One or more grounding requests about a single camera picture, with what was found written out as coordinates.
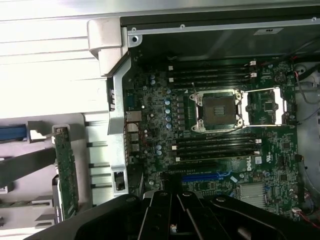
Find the blue expansion slot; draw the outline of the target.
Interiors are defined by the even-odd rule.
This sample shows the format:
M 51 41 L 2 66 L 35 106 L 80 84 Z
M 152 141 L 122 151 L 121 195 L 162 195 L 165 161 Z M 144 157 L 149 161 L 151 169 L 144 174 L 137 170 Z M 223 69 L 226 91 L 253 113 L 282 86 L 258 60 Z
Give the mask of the blue expansion slot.
M 181 179 L 183 183 L 191 183 L 198 181 L 217 181 L 223 180 L 228 175 L 210 173 L 210 174 L 193 174 L 193 175 L 184 175 Z

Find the blue part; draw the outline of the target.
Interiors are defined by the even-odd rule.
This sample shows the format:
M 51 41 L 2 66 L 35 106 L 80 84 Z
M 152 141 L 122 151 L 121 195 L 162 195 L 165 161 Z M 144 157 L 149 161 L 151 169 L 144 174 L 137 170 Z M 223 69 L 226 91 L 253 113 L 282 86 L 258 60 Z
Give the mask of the blue part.
M 27 137 L 25 125 L 0 126 L 0 140 L 18 139 Z

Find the black and silver PC case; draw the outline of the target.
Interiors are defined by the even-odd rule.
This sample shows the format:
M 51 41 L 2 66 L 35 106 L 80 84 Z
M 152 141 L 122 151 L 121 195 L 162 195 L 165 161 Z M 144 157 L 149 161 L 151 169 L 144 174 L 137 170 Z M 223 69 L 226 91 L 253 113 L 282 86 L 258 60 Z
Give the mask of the black and silver PC case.
M 302 7 L 190 13 L 141 13 L 120 18 L 127 28 L 128 58 L 107 78 L 108 146 L 114 194 L 130 193 L 125 140 L 124 82 L 141 52 L 180 60 L 231 58 L 290 61 L 295 79 L 297 161 L 304 187 L 294 221 L 320 228 L 320 4 Z M 254 35 L 259 29 L 283 28 Z

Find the grey parts rack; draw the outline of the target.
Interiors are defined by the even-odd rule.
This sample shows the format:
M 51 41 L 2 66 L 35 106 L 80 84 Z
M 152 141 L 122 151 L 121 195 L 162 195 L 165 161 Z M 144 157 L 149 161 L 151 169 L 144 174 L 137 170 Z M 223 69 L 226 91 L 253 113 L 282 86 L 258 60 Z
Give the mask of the grey parts rack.
M 0 119 L 27 138 L 0 143 L 0 240 L 24 240 L 57 223 L 58 166 L 53 131 L 67 128 L 75 157 L 81 212 L 113 197 L 107 160 L 108 112 Z

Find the thin metal locking lever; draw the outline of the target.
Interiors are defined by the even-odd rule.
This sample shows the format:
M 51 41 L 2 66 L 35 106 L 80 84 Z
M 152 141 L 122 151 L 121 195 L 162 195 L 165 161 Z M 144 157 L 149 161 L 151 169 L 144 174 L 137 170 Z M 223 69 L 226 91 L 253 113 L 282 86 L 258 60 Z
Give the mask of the thin metal locking lever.
M 237 127 L 237 128 L 235 128 L 235 129 L 232 129 L 232 130 L 229 130 L 229 131 L 226 131 L 226 132 L 223 132 L 223 133 L 219 133 L 219 134 L 214 134 L 214 135 L 207 136 L 206 139 L 207 139 L 207 140 L 216 139 L 216 138 L 219 138 L 219 137 L 223 137 L 223 136 L 232 134 L 232 133 L 237 132 L 237 131 L 244 130 L 245 128 L 247 128 L 247 126 Z
M 193 100 L 195 101 L 196 104 L 200 103 L 201 99 L 202 99 L 202 96 L 197 92 L 197 89 L 196 89 L 196 86 L 195 86 L 195 83 L 192 82 L 191 83 L 192 87 L 193 87 Z

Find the green Dell motherboard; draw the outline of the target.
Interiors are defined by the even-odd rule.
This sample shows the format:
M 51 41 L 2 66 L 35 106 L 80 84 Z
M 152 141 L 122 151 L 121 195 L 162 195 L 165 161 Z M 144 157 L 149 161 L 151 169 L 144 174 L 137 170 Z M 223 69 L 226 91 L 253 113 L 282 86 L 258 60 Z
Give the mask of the green Dell motherboard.
M 253 70 L 220 71 L 168 71 L 175 68 L 204 68 L 217 66 L 250 66 Z M 262 139 L 262 143 L 221 143 L 190 146 L 252 146 L 248 149 L 175 151 L 175 143 L 203 141 L 193 139 L 176 141 L 194 135 L 214 135 L 219 133 L 199 133 L 191 130 L 188 107 L 192 88 L 172 88 L 170 73 L 252 73 L 257 76 L 187 76 L 177 78 L 250 78 L 246 82 L 196 82 L 197 84 L 238 85 L 229 88 L 196 88 L 198 91 L 235 89 L 241 92 L 279 87 L 281 96 L 287 102 L 287 112 L 282 117 L 284 125 L 267 127 L 247 127 L 235 133 L 254 135 L 219 137 L 211 140 Z M 296 156 L 298 153 L 298 133 L 296 119 L 295 78 L 291 61 L 274 62 L 267 58 L 227 58 L 217 60 L 181 60 L 177 56 L 146 57 L 137 52 L 132 58 L 132 66 L 123 83 L 125 110 L 125 148 L 128 157 L 129 191 L 142 196 L 147 191 L 163 190 L 178 185 L 185 191 L 199 193 L 204 198 L 227 195 L 240 200 L 240 185 L 262 183 L 266 205 L 264 210 L 277 215 L 298 220 L 294 212 L 304 200 L 304 186 L 299 176 Z M 249 97 L 247 110 L 254 124 L 271 124 L 275 120 L 272 112 L 271 93 L 253 93 Z M 127 122 L 126 112 L 141 111 L 142 121 Z M 130 152 L 127 140 L 127 125 L 137 123 L 139 127 L 139 152 Z M 233 153 L 260 151 L 261 155 L 220 158 L 195 161 L 175 161 L 176 156 L 196 154 Z M 227 175 L 222 180 L 182 182 L 185 175 L 219 174 Z

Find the metal USB port stack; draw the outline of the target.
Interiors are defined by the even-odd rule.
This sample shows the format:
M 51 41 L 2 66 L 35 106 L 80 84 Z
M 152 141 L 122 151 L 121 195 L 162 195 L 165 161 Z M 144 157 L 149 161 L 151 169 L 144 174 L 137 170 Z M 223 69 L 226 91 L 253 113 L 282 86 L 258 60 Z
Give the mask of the metal USB port stack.
M 128 123 L 126 126 L 128 148 L 130 152 L 140 151 L 140 130 L 137 123 Z

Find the metal ethernet port block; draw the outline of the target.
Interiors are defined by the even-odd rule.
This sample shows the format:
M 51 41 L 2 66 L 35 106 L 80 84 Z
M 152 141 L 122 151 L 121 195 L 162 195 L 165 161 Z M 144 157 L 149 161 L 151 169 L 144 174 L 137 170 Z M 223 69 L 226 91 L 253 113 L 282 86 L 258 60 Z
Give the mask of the metal ethernet port block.
M 140 122 L 142 121 L 142 111 L 141 110 L 127 111 L 125 113 L 125 117 L 128 123 Z

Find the silver finned chipset heatsink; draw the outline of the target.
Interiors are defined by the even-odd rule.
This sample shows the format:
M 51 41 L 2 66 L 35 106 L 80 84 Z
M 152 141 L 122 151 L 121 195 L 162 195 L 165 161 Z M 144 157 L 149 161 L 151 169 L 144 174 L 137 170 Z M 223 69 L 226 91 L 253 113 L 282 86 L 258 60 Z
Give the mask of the silver finned chipset heatsink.
M 264 209 L 266 207 L 265 189 L 262 183 L 248 183 L 240 185 L 240 200 Z

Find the CPU socket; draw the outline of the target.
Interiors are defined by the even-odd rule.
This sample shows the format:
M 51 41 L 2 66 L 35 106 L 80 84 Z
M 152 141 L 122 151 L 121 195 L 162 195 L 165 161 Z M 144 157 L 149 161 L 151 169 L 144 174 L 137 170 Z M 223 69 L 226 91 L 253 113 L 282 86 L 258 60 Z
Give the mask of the CPU socket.
M 243 93 L 238 89 L 196 91 L 189 95 L 190 129 L 196 133 L 226 133 L 245 127 Z

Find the black RAM slot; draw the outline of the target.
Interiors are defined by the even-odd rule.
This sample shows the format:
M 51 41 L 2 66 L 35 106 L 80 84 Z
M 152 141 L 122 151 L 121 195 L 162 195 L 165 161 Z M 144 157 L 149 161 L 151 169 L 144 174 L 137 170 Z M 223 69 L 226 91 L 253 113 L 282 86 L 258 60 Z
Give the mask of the black RAM slot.
M 226 153 L 202 153 L 193 155 L 177 155 L 176 162 L 213 160 L 213 159 L 227 159 L 227 158 L 241 158 L 250 156 L 260 156 L 260 151 L 242 151 L 242 152 L 226 152 Z
M 255 70 L 254 66 L 246 66 L 246 65 L 226 65 L 226 66 L 213 66 L 213 67 L 187 67 L 187 68 L 178 68 L 174 67 L 173 65 L 169 65 L 167 67 L 168 71 L 174 72 L 193 72 L 193 71 L 200 71 L 200 72 L 214 72 L 214 71 L 242 71 L 242 70 Z
M 171 147 L 172 151 L 183 152 L 183 151 L 231 151 L 239 149 L 252 149 L 253 146 L 239 146 L 239 145 L 204 145 L 204 146 L 177 146 L 174 145 Z
M 244 77 L 227 77 L 227 78 L 173 78 L 168 79 L 169 83 L 180 84 L 180 83 L 240 83 L 247 82 L 250 78 Z
M 193 88 L 195 87 L 200 88 L 200 89 L 214 89 L 214 88 L 235 88 L 238 87 L 238 85 L 236 84 L 209 84 L 209 83 L 194 83 L 194 85 L 192 85 L 192 83 L 187 83 L 187 84 L 172 84 L 171 86 L 174 89 L 187 89 L 187 88 Z
M 169 73 L 168 77 L 200 77 L 200 76 L 257 76 L 257 72 L 189 72 L 189 73 Z
M 191 137 L 181 137 L 177 138 L 177 142 L 189 141 L 189 140 L 202 140 L 202 139 L 215 139 L 215 138 L 225 138 L 225 137 L 238 137 L 238 136 L 251 136 L 255 135 L 254 133 L 228 133 L 228 134 L 218 134 L 218 135 L 193 135 Z
M 195 146 L 195 145 L 214 145 L 214 144 L 242 144 L 242 143 L 254 143 L 261 144 L 262 139 L 209 139 L 209 140 L 199 140 L 199 141 L 185 141 L 176 142 L 175 146 Z

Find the white case label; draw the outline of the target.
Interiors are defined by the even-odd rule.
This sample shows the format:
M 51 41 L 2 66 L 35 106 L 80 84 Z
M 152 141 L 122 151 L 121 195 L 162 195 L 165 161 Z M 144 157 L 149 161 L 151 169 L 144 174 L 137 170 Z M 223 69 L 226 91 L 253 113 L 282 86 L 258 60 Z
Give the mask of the white case label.
M 255 35 L 255 36 L 275 35 L 275 34 L 278 34 L 279 32 L 281 32 L 282 30 L 283 30 L 282 27 L 258 29 L 258 30 L 254 33 L 254 35 Z

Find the green GPU card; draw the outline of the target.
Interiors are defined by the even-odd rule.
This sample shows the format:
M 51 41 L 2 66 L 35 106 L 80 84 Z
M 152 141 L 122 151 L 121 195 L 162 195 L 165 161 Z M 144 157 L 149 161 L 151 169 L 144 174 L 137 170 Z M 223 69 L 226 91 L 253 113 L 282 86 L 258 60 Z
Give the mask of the green GPU card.
M 67 125 L 55 125 L 51 138 L 55 148 L 56 175 L 52 179 L 56 222 L 75 216 L 79 209 L 79 191 L 75 157 Z

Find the silver socket cover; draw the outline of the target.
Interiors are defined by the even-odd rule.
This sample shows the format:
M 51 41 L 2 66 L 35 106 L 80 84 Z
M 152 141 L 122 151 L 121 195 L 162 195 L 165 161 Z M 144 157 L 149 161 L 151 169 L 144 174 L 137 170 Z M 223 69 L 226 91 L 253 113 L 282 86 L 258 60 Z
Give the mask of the silver socket cover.
M 250 120 L 248 106 L 250 103 L 250 94 L 253 93 L 271 93 L 271 96 L 273 97 L 271 112 L 274 112 L 274 120 L 272 121 L 272 123 L 255 124 Z M 287 101 L 281 96 L 281 89 L 279 87 L 242 91 L 240 105 L 241 106 L 239 106 L 239 113 L 241 113 L 243 127 L 278 127 L 284 125 L 283 116 L 287 113 Z

